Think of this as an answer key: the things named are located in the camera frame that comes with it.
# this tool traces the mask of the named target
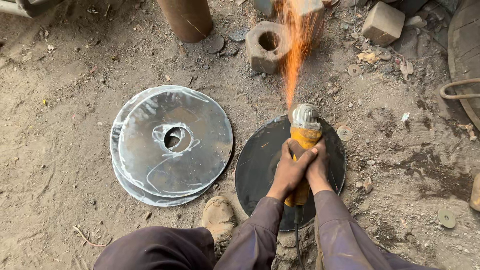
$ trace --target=forearm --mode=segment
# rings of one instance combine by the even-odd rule
[[[233,235],[214,269],[270,270],[282,214],[283,202],[263,197],[252,216]]]
[[[335,192],[323,190],[314,199],[326,269],[392,269]]]

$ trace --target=work boot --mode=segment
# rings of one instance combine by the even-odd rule
[[[214,241],[214,252],[219,259],[232,239],[235,216],[227,198],[216,196],[208,200],[204,208],[202,226],[210,231]]]
[[[315,242],[317,243],[317,261],[315,262],[315,270],[324,270],[324,253],[322,252],[322,245],[320,244],[320,232],[319,232],[319,223],[317,215],[315,215],[315,223],[313,224],[315,228]]]

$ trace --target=angle grinder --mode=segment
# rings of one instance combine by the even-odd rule
[[[290,121],[290,137],[298,141],[304,149],[314,147],[322,136],[322,125],[319,122],[317,108],[309,103],[294,105],[288,111],[288,120]],[[295,207],[295,242],[297,247],[297,256],[301,268],[304,266],[301,262],[299,248],[299,224],[301,222],[303,205],[307,202],[310,186],[307,179],[303,178],[297,188],[287,197],[285,204]]]

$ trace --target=man's right hand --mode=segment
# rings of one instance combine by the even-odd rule
[[[296,140],[290,140],[288,146],[297,157],[301,156],[302,153],[307,150],[301,147]],[[322,190],[333,191],[328,182],[328,154],[326,152],[325,138],[322,137],[313,148],[318,150],[318,155],[313,162],[310,163],[305,172],[305,177],[312,189],[312,193],[315,195]]]

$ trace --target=rusty cylinder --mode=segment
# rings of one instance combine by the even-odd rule
[[[212,30],[207,0],[157,0],[177,37],[188,43],[199,42]]]
[[[480,173],[475,176],[472,187],[472,196],[470,197],[470,207],[480,211]]]

